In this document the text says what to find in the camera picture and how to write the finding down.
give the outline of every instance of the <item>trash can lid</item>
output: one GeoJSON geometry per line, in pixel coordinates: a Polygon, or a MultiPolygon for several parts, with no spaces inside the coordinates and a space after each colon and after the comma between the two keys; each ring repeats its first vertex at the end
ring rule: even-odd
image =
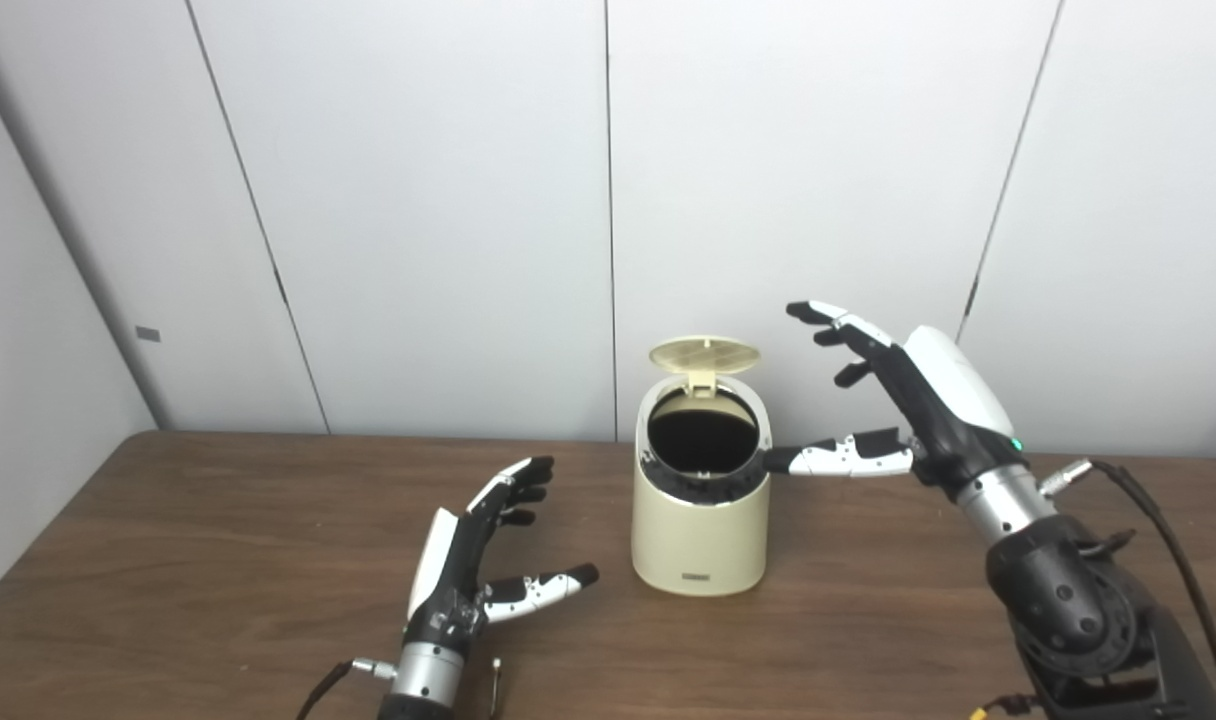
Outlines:
{"type": "Polygon", "coordinates": [[[759,361],[759,350],[728,337],[686,336],[654,347],[648,354],[658,369],[688,375],[694,387],[711,387],[714,375],[739,373],[759,361]]]}

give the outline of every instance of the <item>robotic finger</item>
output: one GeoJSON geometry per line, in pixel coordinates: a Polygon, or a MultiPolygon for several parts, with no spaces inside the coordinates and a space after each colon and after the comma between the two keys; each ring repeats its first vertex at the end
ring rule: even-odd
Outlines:
{"type": "Polygon", "coordinates": [[[855,433],[844,441],[823,439],[807,448],[772,448],[764,454],[769,473],[872,478],[908,473],[914,465],[897,428],[855,433]]]}
{"type": "Polygon", "coordinates": [[[492,580],[484,587],[484,596],[488,598],[484,614],[490,624],[522,618],[572,597],[598,579],[599,569],[586,562],[561,573],[492,580]]]}

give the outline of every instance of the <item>robotic hand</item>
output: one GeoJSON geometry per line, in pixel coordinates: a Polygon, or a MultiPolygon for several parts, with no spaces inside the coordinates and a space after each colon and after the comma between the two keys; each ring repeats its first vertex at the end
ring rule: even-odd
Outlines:
{"type": "Polygon", "coordinates": [[[1036,480],[998,400],[941,331],[919,327],[897,345],[839,306],[793,302],[786,310],[822,325],[818,345],[856,351],[835,383],[846,388],[874,373],[914,438],[902,445],[891,428],[775,448],[765,469],[850,477],[913,469],[925,486],[940,486],[987,542],[987,583],[1009,612],[1051,720],[1216,720],[1216,693],[1178,623],[1115,566],[1130,534],[1103,541],[1052,504],[1092,462],[1036,480]],[[1125,671],[1144,676],[1122,680],[1125,671]]]}
{"type": "Polygon", "coordinates": [[[297,719],[305,719],[320,697],[355,666],[393,681],[378,720],[451,720],[457,682],[485,625],[540,611],[598,580],[599,570],[587,563],[561,573],[479,584],[488,541],[502,525],[530,525],[536,519],[518,505],[545,499],[553,463],[552,457],[529,457],[500,471],[460,518],[440,507],[412,580],[399,664],[365,657],[342,662],[310,693],[297,719]]]}

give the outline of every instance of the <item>cable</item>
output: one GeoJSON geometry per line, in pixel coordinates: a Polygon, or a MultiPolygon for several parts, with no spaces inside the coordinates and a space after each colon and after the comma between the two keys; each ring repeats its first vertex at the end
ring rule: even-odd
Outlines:
{"type": "Polygon", "coordinates": [[[321,697],[323,697],[323,693],[332,690],[333,685],[337,684],[337,680],[343,679],[350,670],[350,660],[338,662],[337,666],[328,670],[328,674],[323,675],[323,680],[320,680],[320,682],[315,685],[315,690],[310,691],[310,694],[306,696],[306,702],[303,703],[302,710],[297,713],[297,720],[306,720],[306,715],[310,715],[311,708],[315,707],[315,703],[319,702],[321,697]]]}
{"type": "Polygon", "coordinates": [[[1034,694],[1004,694],[987,702],[986,705],[980,705],[968,716],[968,720],[986,720],[986,716],[996,707],[1004,710],[1004,714],[1009,716],[1029,715],[1034,708],[1038,707],[1038,698],[1034,697],[1034,694]]]}
{"type": "Polygon", "coordinates": [[[1212,663],[1216,665],[1216,623],[1212,619],[1212,611],[1207,608],[1207,598],[1203,596],[1199,580],[1194,576],[1194,569],[1187,559],[1184,550],[1181,550],[1181,542],[1176,539],[1172,528],[1164,519],[1160,506],[1156,505],[1154,497],[1149,496],[1145,488],[1137,482],[1137,478],[1133,478],[1128,468],[1116,468],[1116,466],[1099,460],[1093,460],[1092,465],[1093,468],[1105,473],[1107,478],[1110,478],[1124,491],[1124,495],[1131,497],[1137,504],[1147,518],[1152,519],[1152,523],[1155,524],[1160,538],[1164,538],[1164,544],[1166,544],[1169,552],[1172,555],[1172,561],[1176,562],[1176,569],[1181,574],[1181,581],[1186,584],[1186,592],[1190,596],[1190,603],[1194,604],[1194,612],[1199,615],[1199,625],[1203,625],[1203,635],[1204,639],[1207,639],[1207,647],[1212,651],[1212,663]]]}

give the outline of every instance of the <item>table surface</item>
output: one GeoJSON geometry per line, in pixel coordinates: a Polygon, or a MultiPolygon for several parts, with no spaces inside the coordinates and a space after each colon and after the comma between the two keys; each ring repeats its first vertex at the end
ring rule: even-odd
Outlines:
{"type": "MultiPolygon", "coordinates": [[[[554,455],[530,528],[503,528],[484,578],[590,559],[602,580],[489,628],[458,693],[484,720],[964,719],[1029,692],[984,547],[910,477],[778,478],[769,570],[750,592],[686,598],[630,566],[631,448],[609,443],[147,433],[125,441],[0,583],[0,719],[288,719],[336,662],[396,659],[430,514],[495,469],[554,455]]],[[[1034,456],[1038,474],[1066,457],[1034,456]]],[[[1131,459],[1216,612],[1216,460],[1131,459]]],[[[1178,574],[1105,479],[1065,493],[1178,612],[1178,574]]],[[[353,674],[313,719],[370,719],[383,684],[353,674]]]]}

